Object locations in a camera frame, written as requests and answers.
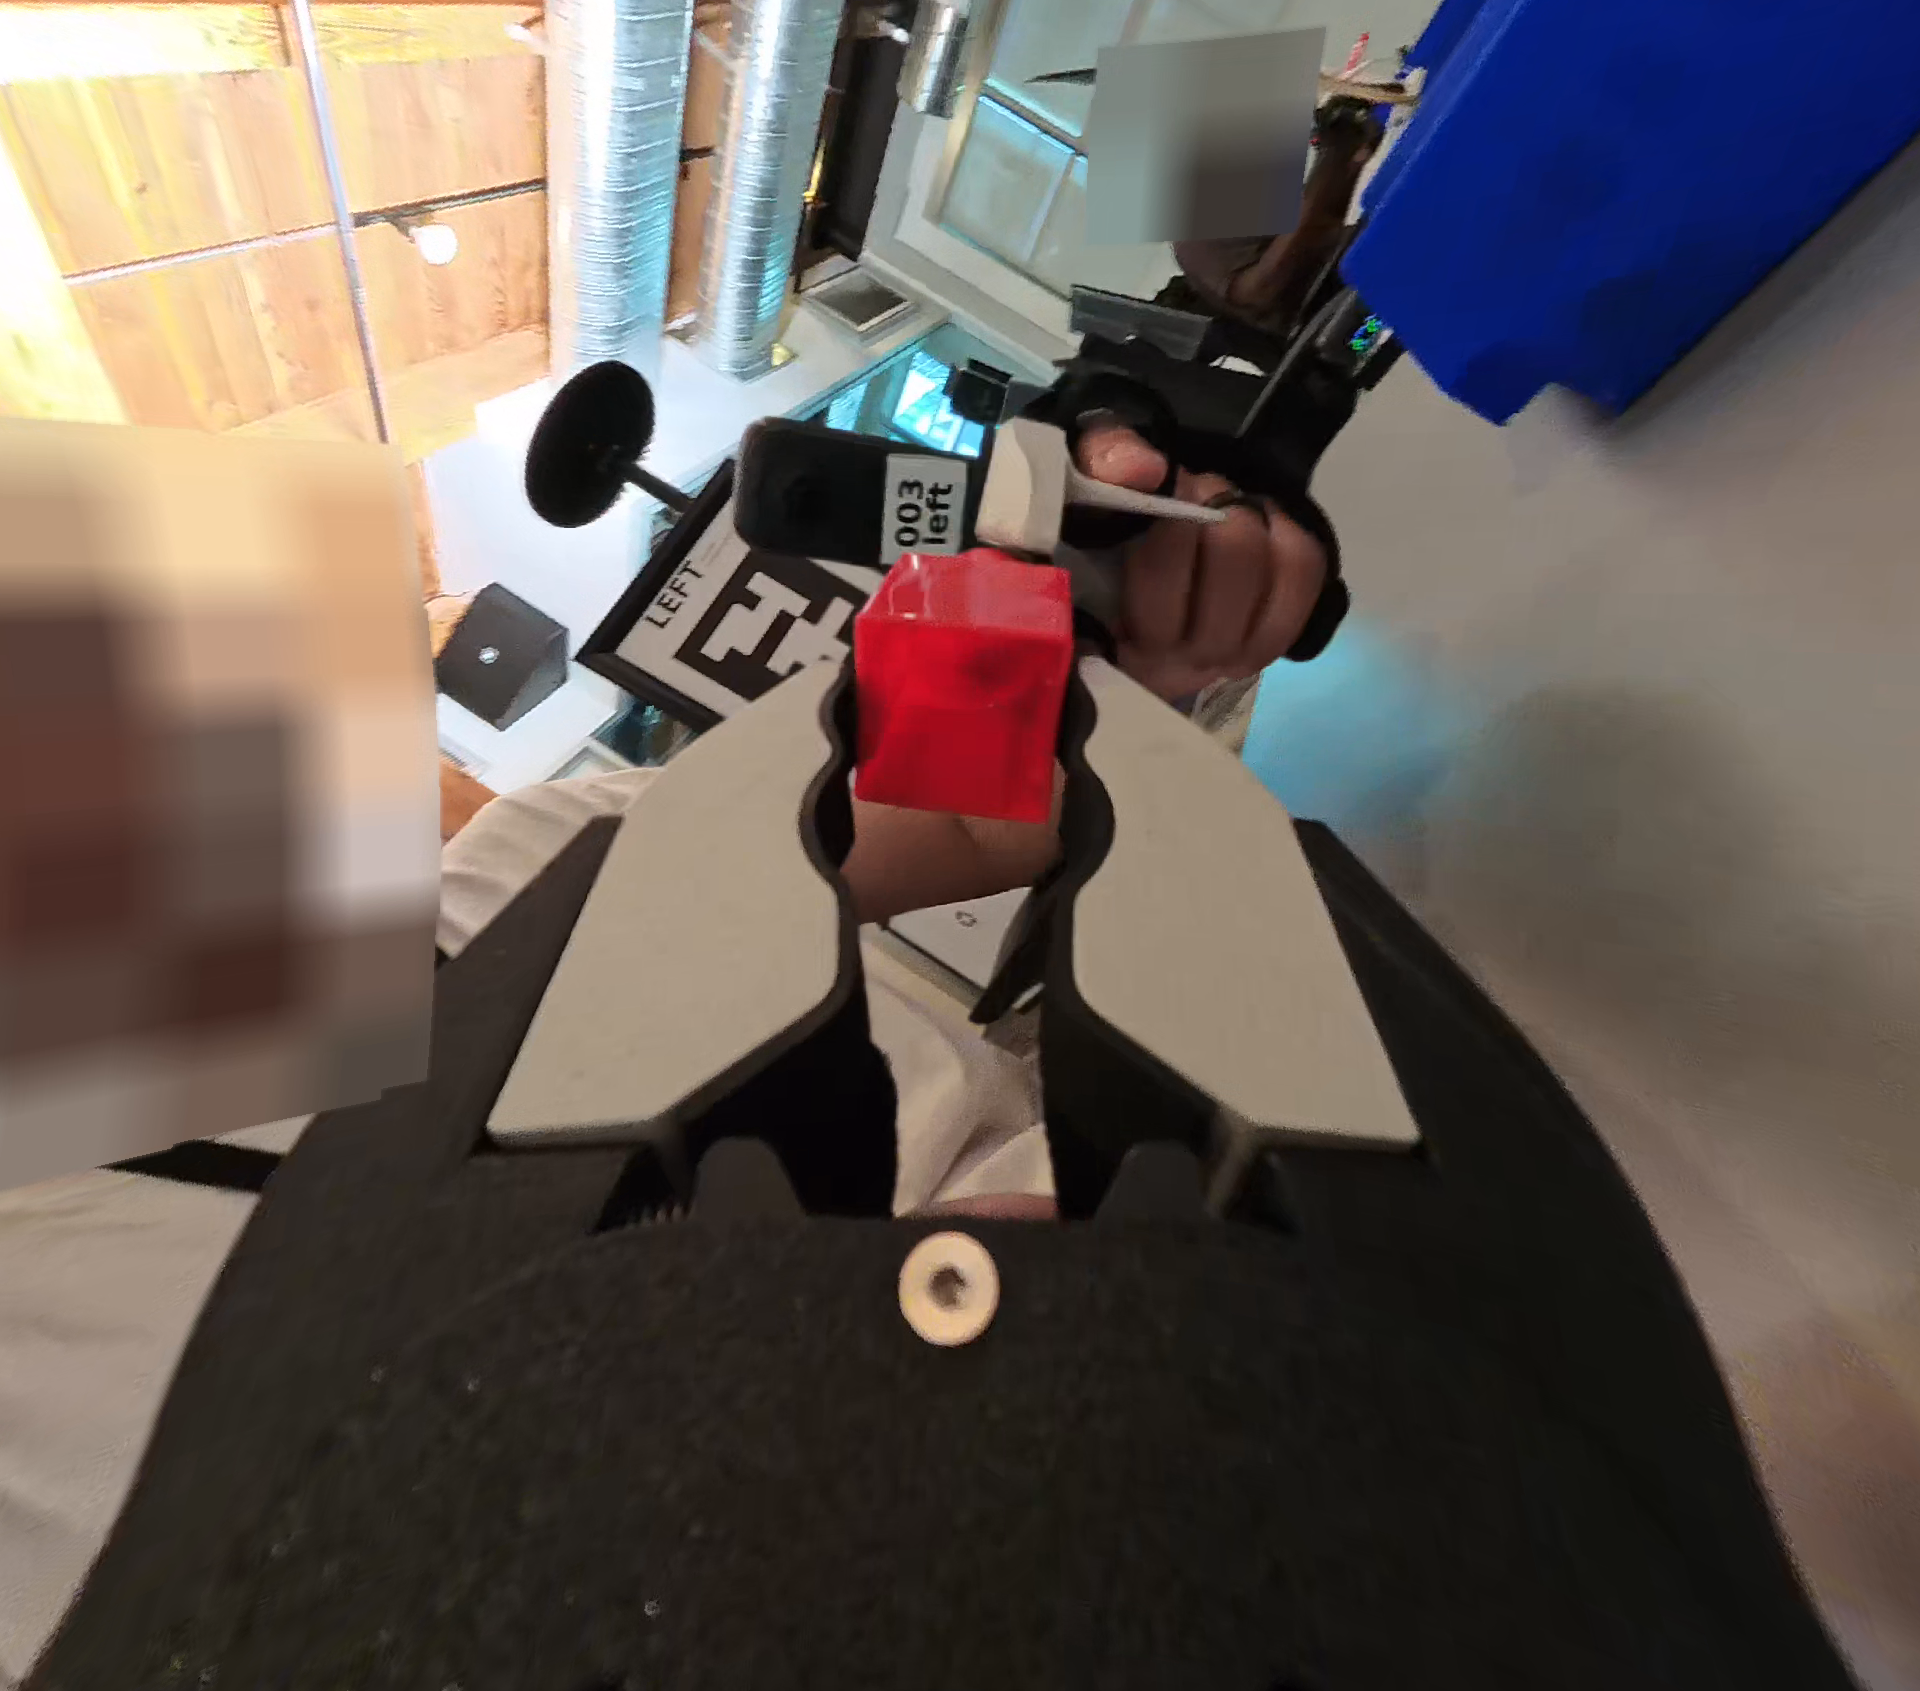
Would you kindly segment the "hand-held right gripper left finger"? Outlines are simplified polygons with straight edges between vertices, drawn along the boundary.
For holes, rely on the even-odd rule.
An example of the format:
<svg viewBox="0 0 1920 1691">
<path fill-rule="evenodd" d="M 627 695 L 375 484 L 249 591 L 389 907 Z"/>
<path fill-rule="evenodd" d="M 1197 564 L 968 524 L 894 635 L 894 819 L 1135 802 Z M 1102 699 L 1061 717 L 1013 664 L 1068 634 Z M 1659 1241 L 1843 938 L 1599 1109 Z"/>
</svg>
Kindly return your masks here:
<svg viewBox="0 0 1920 1691">
<path fill-rule="evenodd" d="M 846 664 L 810 664 L 660 766 L 625 809 L 486 1114 L 503 1148 L 674 1144 L 864 1094 L 839 877 Z"/>
</svg>

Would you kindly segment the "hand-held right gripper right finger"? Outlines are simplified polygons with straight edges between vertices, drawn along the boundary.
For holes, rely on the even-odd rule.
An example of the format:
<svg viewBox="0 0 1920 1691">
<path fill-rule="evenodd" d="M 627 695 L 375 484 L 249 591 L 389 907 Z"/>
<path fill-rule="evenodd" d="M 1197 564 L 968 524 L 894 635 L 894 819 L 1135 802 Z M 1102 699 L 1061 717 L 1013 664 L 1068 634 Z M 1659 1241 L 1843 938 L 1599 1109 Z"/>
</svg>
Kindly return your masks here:
<svg viewBox="0 0 1920 1691">
<path fill-rule="evenodd" d="M 1061 1148 L 1413 1148 L 1420 1127 L 1283 805 L 1084 659 L 1041 971 Z"/>
</svg>

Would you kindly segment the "red object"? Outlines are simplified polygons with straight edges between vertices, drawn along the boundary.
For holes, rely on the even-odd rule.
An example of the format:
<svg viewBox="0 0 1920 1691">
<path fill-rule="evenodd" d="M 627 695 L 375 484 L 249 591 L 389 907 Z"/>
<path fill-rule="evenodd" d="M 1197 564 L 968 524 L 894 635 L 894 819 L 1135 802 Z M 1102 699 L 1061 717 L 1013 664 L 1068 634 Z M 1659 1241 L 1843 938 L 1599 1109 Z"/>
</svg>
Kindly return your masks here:
<svg viewBox="0 0 1920 1691">
<path fill-rule="evenodd" d="M 1068 571 L 995 549 L 898 557 L 856 618 L 857 805 L 1041 826 L 1075 667 Z"/>
</svg>

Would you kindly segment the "blue plastic bin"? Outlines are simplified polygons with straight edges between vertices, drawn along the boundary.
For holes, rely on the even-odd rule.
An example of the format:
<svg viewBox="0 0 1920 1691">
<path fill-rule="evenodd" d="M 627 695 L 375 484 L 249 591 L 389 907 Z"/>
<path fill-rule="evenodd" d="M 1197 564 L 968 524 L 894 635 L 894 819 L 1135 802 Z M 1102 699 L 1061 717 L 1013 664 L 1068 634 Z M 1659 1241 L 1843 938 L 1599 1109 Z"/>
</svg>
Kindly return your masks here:
<svg viewBox="0 0 1920 1691">
<path fill-rule="evenodd" d="M 1916 0 L 1478 0 L 1345 283 L 1457 404 L 1621 412 L 1916 136 Z"/>
</svg>

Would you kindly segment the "person's left forearm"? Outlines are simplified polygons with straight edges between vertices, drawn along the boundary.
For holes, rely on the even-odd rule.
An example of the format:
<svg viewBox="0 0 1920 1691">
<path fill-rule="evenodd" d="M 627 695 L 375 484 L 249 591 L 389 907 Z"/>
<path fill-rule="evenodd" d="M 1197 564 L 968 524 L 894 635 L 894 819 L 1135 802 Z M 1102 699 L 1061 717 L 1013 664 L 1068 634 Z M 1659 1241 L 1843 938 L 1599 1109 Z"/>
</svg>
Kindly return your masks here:
<svg viewBox="0 0 1920 1691">
<path fill-rule="evenodd" d="M 978 819 L 851 802 L 842 881 L 857 924 L 1033 889 L 1061 856 L 1061 807 L 1046 819 Z"/>
</svg>

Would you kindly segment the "framed black-white marker sign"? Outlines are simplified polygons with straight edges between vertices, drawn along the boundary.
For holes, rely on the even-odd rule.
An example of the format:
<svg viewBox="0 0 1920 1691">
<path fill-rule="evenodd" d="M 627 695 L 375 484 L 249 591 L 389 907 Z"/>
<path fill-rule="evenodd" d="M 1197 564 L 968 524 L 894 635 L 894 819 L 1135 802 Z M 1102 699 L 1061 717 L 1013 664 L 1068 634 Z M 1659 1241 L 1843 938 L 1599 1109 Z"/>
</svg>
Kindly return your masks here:
<svg viewBox="0 0 1920 1691">
<path fill-rule="evenodd" d="M 726 458 L 572 654 L 694 732 L 808 664 L 839 664 L 881 581 L 876 571 L 749 549 L 731 522 L 731 477 Z"/>
</svg>

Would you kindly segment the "black office chair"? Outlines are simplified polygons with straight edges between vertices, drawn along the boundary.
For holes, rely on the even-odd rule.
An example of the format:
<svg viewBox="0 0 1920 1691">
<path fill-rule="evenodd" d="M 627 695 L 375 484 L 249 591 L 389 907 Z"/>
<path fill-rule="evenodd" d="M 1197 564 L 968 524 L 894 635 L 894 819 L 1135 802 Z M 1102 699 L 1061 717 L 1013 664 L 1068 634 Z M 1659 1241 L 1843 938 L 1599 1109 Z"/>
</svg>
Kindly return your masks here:
<svg viewBox="0 0 1920 1691">
<path fill-rule="evenodd" d="M 1270 334 L 1197 311 L 1182 284 L 1150 300 L 1075 289 L 1068 421 L 1107 412 L 1170 441 L 1185 467 L 1245 467 L 1251 486 L 1307 484 L 1354 407 L 1354 383 L 1312 331 Z"/>
</svg>

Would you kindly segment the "black floor lamp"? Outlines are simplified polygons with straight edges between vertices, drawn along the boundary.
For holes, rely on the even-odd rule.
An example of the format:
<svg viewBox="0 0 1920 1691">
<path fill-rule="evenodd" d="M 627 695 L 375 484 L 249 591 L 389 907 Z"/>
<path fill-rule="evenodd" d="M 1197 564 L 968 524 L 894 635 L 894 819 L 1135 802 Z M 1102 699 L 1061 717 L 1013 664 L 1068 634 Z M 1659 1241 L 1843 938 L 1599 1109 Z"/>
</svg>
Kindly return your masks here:
<svg viewBox="0 0 1920 1691">
<path fill-rule="evenodd" d="M 522 494 L 555 528 L 585 528 L 636 486 L 672 518 L 694 508 L 695 494 L 650 467 L 654 441 L 654 391 L 618 357 L 592 361 L 559 383 L 528 438 Z"/>
</svg>

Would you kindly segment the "black box speaker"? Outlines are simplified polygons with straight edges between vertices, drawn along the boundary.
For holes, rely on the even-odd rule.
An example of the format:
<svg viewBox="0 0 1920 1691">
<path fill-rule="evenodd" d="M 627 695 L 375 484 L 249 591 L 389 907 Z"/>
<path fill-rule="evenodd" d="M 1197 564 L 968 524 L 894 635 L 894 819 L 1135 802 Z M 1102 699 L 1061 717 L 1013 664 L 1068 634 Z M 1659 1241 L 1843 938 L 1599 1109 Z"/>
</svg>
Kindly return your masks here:
<svg viewBox="0 0 1920 1691">
<path fill-rule="evenodd" d="M 509 732 L 552 699 L 569 672 L 569 634 L 503 581 L 481 587 L 434 654 L 438 692 L 492 732 Z"/>
</svg>

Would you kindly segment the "silver ceiling duct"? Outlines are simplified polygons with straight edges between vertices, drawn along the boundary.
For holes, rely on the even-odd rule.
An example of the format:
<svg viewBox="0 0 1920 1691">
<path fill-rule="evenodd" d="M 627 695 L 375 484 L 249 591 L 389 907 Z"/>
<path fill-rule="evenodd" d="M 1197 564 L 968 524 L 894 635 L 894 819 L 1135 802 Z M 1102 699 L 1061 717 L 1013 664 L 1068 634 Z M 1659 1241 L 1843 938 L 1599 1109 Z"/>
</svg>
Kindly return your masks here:
<svg viewBox="0 0 1920 1691">
<path fill-rule="evenodd" d="M 548 350 L 651 369 L 695 0 L 542 0 Z"/>
<path fill-rule="evenodd" d="M 700 255 L 695 350 L 773 369 L 846 0 L 731 0 Z"/>
<path fill-rule="evenodd" d="M 929 120 L 951 120 L 963 91 L 968 14 L 940 0 L 918 0 L 898 60 L 898 104 Z"/>
</svg>

